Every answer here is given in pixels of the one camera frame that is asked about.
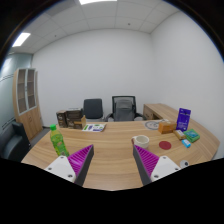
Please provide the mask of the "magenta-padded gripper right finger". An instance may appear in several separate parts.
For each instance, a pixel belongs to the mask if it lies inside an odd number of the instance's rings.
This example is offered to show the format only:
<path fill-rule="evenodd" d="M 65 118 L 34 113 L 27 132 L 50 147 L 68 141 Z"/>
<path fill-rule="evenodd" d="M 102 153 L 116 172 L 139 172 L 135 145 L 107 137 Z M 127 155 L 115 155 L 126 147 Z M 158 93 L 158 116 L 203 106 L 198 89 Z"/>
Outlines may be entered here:
<path fill-rule="evenodd" d="M 143 185 L 147 185 L 180 170 L 180 167 L 169 157 L 156 156 L 137 145 L 133 146 L 133 156 Z"/>

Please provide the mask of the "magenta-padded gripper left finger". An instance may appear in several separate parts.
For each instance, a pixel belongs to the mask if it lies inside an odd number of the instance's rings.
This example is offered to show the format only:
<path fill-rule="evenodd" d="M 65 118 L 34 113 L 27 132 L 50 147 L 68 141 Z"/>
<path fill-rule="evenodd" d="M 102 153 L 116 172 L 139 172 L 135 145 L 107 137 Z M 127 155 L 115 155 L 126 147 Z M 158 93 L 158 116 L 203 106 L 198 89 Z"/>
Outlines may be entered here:
<path fill-rule="evenodd" d="M 72 155 L 59 156 L 45 170 L 68 180 L 76 185 L 84 184 L 91 160 L 94 155 L 94 146 L 89 145 Z"/>

